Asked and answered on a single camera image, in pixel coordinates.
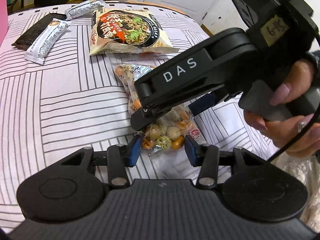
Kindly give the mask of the right hand with ring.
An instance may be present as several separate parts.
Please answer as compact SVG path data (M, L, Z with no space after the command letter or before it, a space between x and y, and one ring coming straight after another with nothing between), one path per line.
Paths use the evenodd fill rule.
M298 134L302 123L308 124L313 117L313 112L302 110L302 101L298 99L309 90L315 73L316 68L313 63L305 59L299 60L294 63L288 76L274 92L270 104L289 106L289 109L293 111L291 118L285 121L267 121L254 113L244 111L244 119L247 124L271 139L276 147L284 147ZM319 123L314 123L297 142L286 150L286 153L293 157L305 158L318 150Z

